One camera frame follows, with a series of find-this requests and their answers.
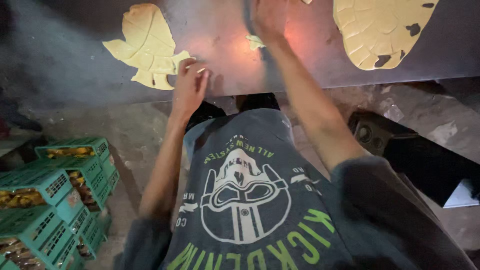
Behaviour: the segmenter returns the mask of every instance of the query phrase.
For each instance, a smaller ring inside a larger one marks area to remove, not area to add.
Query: dirty floor
[[[480,163],[480,115],[456,99],[417,84],[343,87],[327,90],[345,119],[357,108],[388,113],[390,118],[419,132],[436,143]],[[322,173],[326,170],[308,143],[298,119],[289,107],[285,93],[277,93],[282,111],[291,119],[298,151]],[[237,112],[232,97],[208,98],[225,110]],[[170,102],[118,105],[107,108],[31,110],[22,108],[56,138],[104,136],[111,144],[121,182],[108,200],[113,224],[108,242],[96,261],[86,268],[111,269],[113,257],[122,250],[130,224],[148,182],[158,149],[162,144]],[[182,162],[179,194],[185,187],[188,164]],[[465,250],[480,249],[480,207],[442,209],[427,200],[452,238]]]

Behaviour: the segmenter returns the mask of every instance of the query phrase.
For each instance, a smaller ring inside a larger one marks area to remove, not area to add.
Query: forearm
[[[290,103],[328,170],[364,155],[342,115],[284,38],[267,45],[282,73]]]
[[[188,119],[171,115],[165,140],[155,161],[150,182],[140,203],[140,216],[168,218],[173,208],[180,173],[182,141]]]

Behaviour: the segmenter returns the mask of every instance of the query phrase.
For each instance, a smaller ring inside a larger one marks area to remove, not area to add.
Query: leaf-shaped dough
[[[438,0],[334,0],[338,29],[352,63],[363,70],[400,64],[420,37]]]
[[[133,5],[123,15],[125,40],[115,39],[103,45],[118,60],[138,68],[132,81],[145,86],[172,90],[167,74],[178,74],[178,64],[189,58],[187,51],[172,57],[175,42],[160,9],[153,4]]]

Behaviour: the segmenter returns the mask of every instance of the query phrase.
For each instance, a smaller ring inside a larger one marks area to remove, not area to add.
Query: fingers
[[[180,76],[185,76],[188,72],[187,67],[190,66],[190,65],[193,65],[195,63],[197,63],[197,60],[195,60],[193,58],[187,58],[187,59],[183,59],[182,61],[180,61],[179,75]]]
[[[202,73],[198,73],[197,71],[201,70],[202,68],[205,68],[206,64],[202,62],[197,62],[195,64],[192,64],[187,71],[187,77],[191,78],[198,78],[202,76]]]
[[[200,87],[198,88],[198,94],[202,97],[205,96],[205,89],[207,88],[208,76],[210,72],[208,70],[203,71],[202,78],[200,79]]]

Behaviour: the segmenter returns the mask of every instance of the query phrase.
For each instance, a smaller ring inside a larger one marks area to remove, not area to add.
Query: stacked crates
[[[80,211],[80,194],[65,170],[18,170],[0,176],[0,207],[29,208],[50,204],[67,223]]]
[[[0,270],[28,268],[15,255],[26,250],[39,269],[81,270],[111,224],[105,202],[120,175],[107,140],[62,140],[35,151],[40,159],[0,173]]]
[[[0,253],[4,256],[0,269],[66,270],[79,263],[78,240],[54,207],[4,209],[0,219]]]

